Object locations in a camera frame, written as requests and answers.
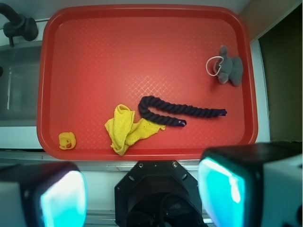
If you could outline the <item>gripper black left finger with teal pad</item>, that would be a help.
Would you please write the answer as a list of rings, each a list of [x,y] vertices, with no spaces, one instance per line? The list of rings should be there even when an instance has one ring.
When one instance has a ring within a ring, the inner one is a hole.
[[[2,227],[82,227],[87,205],[85,177],[72,162],[0,169]]]

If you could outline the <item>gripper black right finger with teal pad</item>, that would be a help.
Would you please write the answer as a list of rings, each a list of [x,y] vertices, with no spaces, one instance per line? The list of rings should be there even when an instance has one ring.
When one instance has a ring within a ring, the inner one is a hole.
[[[217,227],[300,227],[302,144],[207,148],[198,165],[198,190]]]

